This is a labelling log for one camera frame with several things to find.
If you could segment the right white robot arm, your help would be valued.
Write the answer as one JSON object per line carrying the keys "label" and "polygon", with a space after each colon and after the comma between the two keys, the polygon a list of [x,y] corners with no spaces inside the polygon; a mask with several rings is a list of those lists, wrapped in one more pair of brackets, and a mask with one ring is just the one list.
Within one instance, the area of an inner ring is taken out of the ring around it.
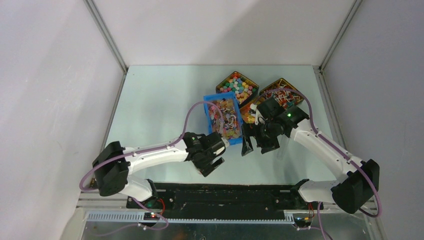
{"label": "right white robot arm", "polygon": [[253,123],[242,125],[242,156],[253,151],[251,138],[265,154],[280,147],[279,136],[285,136],[309,150],[334,175],[333,181],[301,180],[293,187],[291,204],[304,209],[310,202],[336,204],[341,210],[354,214],[379,189],[380,166],[373,159],[367,161],[351,154],[317,127],[310,114],[296,105],[281,106],[274,98],[260,104],[252,103]]}

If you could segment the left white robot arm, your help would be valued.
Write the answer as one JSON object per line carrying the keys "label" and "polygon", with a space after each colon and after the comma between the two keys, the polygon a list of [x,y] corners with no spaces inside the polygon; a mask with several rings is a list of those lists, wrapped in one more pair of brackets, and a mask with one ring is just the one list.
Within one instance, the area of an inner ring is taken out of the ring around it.
{"label": "left white robot arm", "polygon": [[224,159],[222,154],[230,143],[218,132],[208,135],[186,132],[182,139],[151,148],[123,147],[119,141],[109,143],[93,161],[94,178],[101,197],[123,194],[153,208],[158,194],[152,180],[137,172],[167,163],[191,162],[207,177]]}

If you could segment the clear plastic scoop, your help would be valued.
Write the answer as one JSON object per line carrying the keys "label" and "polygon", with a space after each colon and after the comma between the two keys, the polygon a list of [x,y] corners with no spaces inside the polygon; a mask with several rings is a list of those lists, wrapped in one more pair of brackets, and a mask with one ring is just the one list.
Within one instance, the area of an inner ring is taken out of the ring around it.
{"label": "clear plastic scoop", "polygon": [[280,141],[279,141],[279,148],[277,150],[277,154],[276,154],[276,159],[279,161],[282,161],[287,152],[288,152],[288,147],[289,147],[289,142],[290,139],[287,138],[286,136],[282,136]]}

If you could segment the blue plastic candy bin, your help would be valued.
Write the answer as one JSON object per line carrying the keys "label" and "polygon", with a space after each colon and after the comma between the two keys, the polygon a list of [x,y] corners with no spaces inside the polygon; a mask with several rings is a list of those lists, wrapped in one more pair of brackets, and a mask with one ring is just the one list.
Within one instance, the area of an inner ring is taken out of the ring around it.
{"label": "blue plastic candy bin", "polygon": [[219,132],[230,145],[243,141],[242,116],[235,93],[224,92],[205,95],[204,111],[210,133]]}

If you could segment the tin of lollipops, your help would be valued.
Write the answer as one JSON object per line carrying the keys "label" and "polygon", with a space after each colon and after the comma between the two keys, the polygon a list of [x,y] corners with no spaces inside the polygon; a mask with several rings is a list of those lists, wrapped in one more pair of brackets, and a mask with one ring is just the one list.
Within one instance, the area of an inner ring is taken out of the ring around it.
{"label": "tin of lollipops", "polygon": [[287,109],[292,106],[297,106],[304,101],[304,98],[302,96],[298,95],[295,92],[287,91],[287,90],[269,92],[265,94],[265,92],[267,91],[274,90],[274,89],[283,89],[283,88],[297,91],[297,89],[291,83],[289,83],[286,79],[279,78],[259,92],[259,98],[257,103],[259,104],[270,97],[274,97],[280,106]]}

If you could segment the tin of gummy candies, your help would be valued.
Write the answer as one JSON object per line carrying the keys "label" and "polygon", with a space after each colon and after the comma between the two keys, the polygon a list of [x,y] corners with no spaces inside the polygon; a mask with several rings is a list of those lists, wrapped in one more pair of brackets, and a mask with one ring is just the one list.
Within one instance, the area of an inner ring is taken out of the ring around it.
{"label": "tin of gummy candies", "polygon": [[251,113],[251,104],[255,103],[256,100],[257,99],[254,98],[240,108],[241,118],[247,124],[254,124],[255,123],[256,114],[255,114],[255,111],[253,111],[253,113]]}

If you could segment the tin of square candies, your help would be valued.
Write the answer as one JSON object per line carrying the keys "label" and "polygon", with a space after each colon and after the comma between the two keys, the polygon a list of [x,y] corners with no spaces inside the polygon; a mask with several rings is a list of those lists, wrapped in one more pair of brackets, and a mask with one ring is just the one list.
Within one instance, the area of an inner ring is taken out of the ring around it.
{"label": "tin of square candies", "polygon": [[234,93],[238,106],[242,107],[258,95],[259,85],[239,71],[234,71],[215,87],[215,92]]}

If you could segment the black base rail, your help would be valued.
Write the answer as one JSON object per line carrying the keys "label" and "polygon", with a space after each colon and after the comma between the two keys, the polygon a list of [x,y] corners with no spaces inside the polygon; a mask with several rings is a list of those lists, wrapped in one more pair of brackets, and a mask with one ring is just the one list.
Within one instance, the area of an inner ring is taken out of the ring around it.
{"label": "black base rail", "polygon": [[289,210],[317,210],[294,192],[294,185],[156,183],[157,200],[168,220],[284,220]]}

